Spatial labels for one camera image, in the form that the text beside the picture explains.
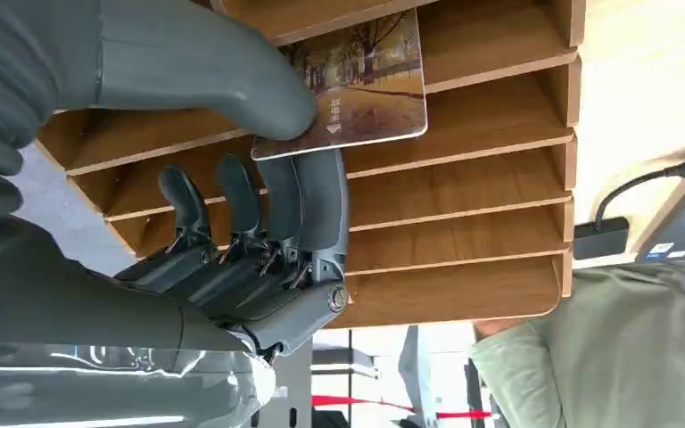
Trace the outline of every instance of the red barrier tape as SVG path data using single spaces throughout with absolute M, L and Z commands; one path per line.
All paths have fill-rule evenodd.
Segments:
M 370 403 L 379 404 L 381 406 L 390 406 L 402 408 L 408 412 L 414 413 L 412 407 L 398 406 L 397 404 L 385 403 L 384 401 L 371 401 L 368 399 L 352 399 L 349 397 L 333 397 L 329 395 L 314 395 L 311 397 L 311 406 L 336 406 L 336 405 L 347 405 L 347 404 L 360 404 L 360 403 Z M 455 419 L 455 418 L 469 418 L 469 419 L 484 419 L 485 417 L 492 417 L 491 412 L 462 412 L 462 413 L 442 413 L 437 412 L 437 419 Z

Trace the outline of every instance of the wooden cabinet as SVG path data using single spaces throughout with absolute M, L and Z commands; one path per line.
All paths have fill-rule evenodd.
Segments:
M 278 45 L 417 6 L 429 129 L 343 149 L 353 304 L 334 326 L 528 316 L 570 292 L 582 0 L 208 5 Z M 67 111 L 38 139 L 144 257 L 172 239 L 157 186 L 170 163 L 191 175 L 215 239 L 228 242 L 214 168 L 226 152 L 250 164 L 248 134 L 212 111 Z

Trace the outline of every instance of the black wire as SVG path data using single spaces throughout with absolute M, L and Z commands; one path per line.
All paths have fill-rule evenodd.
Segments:
M 598 213 L 595 215 L 595 226 L 594 230 L 597 232 L 600 230 L 602 227 L 602 222 L 603 222 L 603 215 L 605 215 L 605 208 L 607 205 L 615 199 L 616 196 L 619 194 L 631 189 L 635 185 L 641 185 L 642 183 L 645 183 L 649 180 L 652 180 L 654 178 L 660 178 L 660 177 L 669 177 L 676 172 L 676 167 L 669 167 L 666 169 L 661 169 L 659 171 L 654 171 L 650 172 L 648 174 L 645 174 L 644 176 L 636 177 L 633 180 L 629 180 L 626 183 L 619 185 L 616 187 L 616 189 L 609 193 L 605 199 L 602 200 L 602 202 L 598 206 Z

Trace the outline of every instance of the floor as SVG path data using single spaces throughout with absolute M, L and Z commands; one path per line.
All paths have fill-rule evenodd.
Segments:
M 67 184 L 63 171 L 35 146 L 24 149 L 22 156 L 24 168 L 12 177 L 25 201 L 17 216 L 51 232 L 65 256 L 95 271 L 113 276 L 135 261 L 106 228 L 101 215 Z

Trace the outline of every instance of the desk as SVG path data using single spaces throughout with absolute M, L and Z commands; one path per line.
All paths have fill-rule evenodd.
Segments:
M 592 221 L 618 185 L 685 160 L 685 1 L 588 1 L 580 55 L 577 224 Z M 685 180 L 662 178 L 616 198 L 606 215 L 629 219 L 627 252 L 574 268 L 633 261 L 661 207 L 682 189 Z

